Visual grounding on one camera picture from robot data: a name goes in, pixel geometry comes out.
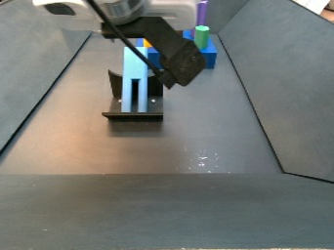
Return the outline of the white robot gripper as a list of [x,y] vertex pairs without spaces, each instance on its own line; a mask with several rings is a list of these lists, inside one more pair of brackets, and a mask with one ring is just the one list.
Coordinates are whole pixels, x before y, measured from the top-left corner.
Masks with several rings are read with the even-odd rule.
[[[195,27],[197,0],[92,0],[115,25],[160,17],[176,30]],[[99,30],[101,18],[87,0],[32,0],[32,5],[69,30]]]

